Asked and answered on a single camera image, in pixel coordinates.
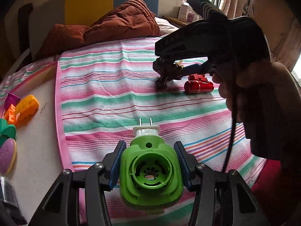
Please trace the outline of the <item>person right hand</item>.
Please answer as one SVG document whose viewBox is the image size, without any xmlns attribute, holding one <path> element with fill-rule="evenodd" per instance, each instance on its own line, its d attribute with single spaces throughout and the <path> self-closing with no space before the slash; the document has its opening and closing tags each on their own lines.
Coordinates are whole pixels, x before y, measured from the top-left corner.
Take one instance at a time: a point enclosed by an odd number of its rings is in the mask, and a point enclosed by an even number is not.
<svg viewBox="0 0 301 226">
<path fill-rule="evenodd" d="M 230 63 L 217 67 L 213 81 L 237 122 L 244 125 L 251 152 L 261 158 L 295 162 L 300 156 L 300 90 L 279 62 Z"/>
</svg>

